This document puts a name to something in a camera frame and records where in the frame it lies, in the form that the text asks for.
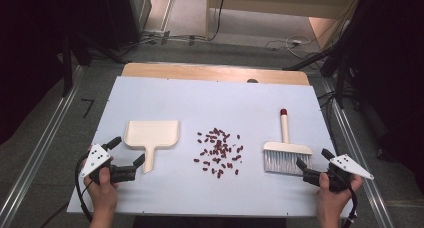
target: white board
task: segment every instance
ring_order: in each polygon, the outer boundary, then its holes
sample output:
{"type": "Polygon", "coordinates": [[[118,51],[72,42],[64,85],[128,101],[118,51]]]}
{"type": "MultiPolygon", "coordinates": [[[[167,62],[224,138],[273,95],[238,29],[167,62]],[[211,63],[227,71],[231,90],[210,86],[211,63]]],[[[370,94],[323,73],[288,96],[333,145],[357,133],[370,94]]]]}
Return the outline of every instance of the white board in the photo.
{"type": "MultiPolygon", "coordinates": [[[[117,212],[315,216],[317,187],[301,177],[264,172],[264,143],[282,140],[281,108],[288,111],[290,142],[309,146],[313,169],[326,171],[329,162],[321,150],[334,153],[334,148],[311,86],[118,77],[93,142],[123,136],[130,120],[179,120],[180,138],[173,148],[156,151],[153,171],[139,169],[135,181],[120,184],[117,212]],[[243,145],[242,158],[233,165],[238,175],[224,169],[218,179],[193,161],[210,159],[199,155],[210,144],[199,144],[197,133],[204,138],[215,127],[231,134],[228,144],[243,145]]],[[[110,151],[118,166],[132,164],[142,153],[123,142],[110,151]]],[[[85,199],[92,209],[88,194],[85,199]]],[[[349,204],[342,216],[350,209],[349,204]]],[[[81,212],[75,191],[68,212],[81,212]]]]}

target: metal frame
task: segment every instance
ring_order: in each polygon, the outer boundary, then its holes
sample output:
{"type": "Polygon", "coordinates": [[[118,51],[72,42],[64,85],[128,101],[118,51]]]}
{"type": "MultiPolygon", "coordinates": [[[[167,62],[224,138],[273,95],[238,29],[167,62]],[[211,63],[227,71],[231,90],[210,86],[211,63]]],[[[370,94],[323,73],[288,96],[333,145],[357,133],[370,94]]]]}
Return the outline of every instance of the metal frame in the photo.
{"type": "MultiPolygon", "coordinates": [[[[330,79],[324,78],[323,82],[326,92],[334,91],[334,87],[330,79]]],[[[365,161],[365,158],[362,155],[361,148],[355,137],[355,134],[350,127],[345,111],[340,109],[337,102],[333,102],[333,110],[338,124],[340,125],[343,136],[346,140],[350,155],[359,165],[361,165],[367,171],[371,172],[367,162],[365,161]]],[[[389,211],[386,208],[386,204],[380,194],[376,181],[364,179],[364,189],[379,226],[394,228],[395,225],[390,217],[389,211]]]]}
{"type": "Polygon", "coordinates": [[[50,119],[46,129],[44,130],[40,140],[38,141],[34,151],[31,154],[31,157],[28,159],[24,169],[22,170],[19,178],[13,185],[8,196],[5,199],[5,202],[2,205],[0,211],[0,227],[7,228],[10,226],[19,206],[21,205],[22,200],[24,199],[37,171],[43,162],[44,157],[47,154],[47,151],[50,148],[50,144],[54,136],[56,135],[57,130],[62,123],[63,118],[65,117],[69,106],[74,99],[74,96],[78,90],[78,87],[81,83],[81,77],[83,70],[81,66],[78,66],[74,72],[73,80],[75,85],[70,90],[68,96],[63,97],[52,118],[50,119]]]}

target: black stand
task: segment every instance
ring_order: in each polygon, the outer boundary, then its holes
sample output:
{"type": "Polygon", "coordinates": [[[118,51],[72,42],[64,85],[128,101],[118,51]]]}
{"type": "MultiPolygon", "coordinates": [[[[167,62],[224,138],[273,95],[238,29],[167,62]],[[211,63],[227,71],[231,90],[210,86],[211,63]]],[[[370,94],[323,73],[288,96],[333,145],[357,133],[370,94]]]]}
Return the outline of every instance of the black stand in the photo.
{"type": "Polygon", "coordinates": [[[117,63],[127,64],[128,62],[122,60],[120,57],[104,48],[103,46],[97,44],[89,37],[86,37],[83,34],[75,34],[72,36],[65,36],[62,42],[63,50],[63,66],[64,66],[64,88],[62,97],[68,95],[69,91],[73,86],[72,81],[72,62],[71,62],[71,51],[74,53],[78,63],[80,65],[89,66],[93,58],[90,53],[87,51],[87,45],[97,49],[102,54],[111,58],[117,63]]]}

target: dustpan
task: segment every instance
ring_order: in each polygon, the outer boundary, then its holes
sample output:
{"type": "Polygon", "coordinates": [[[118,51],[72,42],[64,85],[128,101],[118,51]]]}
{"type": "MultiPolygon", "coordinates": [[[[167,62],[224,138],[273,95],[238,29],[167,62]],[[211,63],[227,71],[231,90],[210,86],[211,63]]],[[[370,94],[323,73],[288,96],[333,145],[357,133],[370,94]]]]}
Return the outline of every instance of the dustpan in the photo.
{"type": "Polygon", "coordinates": [[[134,149],[145,149],[143,172],[153,169],[155,150],[168,149],[178,141],[178,121],[129,121],[124,142],[134,149]]]}

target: hand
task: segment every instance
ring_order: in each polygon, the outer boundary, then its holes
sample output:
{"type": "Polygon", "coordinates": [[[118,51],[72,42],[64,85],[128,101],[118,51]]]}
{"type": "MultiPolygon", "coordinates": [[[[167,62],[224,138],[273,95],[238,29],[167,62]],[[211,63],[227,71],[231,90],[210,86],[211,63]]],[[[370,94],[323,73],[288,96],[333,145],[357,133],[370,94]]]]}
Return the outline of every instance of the hand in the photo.
{"type": "MultiPolygon", "coordinates": [[[[99,173],[100,185],[92,183],[88,187],[94,213],[90,227],[112,227],[113,215],[118,204],[118,184],[110,183],[109,169],[104,167],[99,173]]],[[[92,180],[85,177],[84,184],[88,186],[92,180]]]]}
{"type": "MultiPolygon", "coordinates": [[[[353,191],[361,187],[363,181],[358,175],[353,175],[351,186],[353,191]]],[[[330,180],[326,173],[319,177],[320,189],[318,190],[317,217],[322,228],[337,228],[340,214],[351,198],[349,190],[333,193],[329,190],[330,180]]]]}

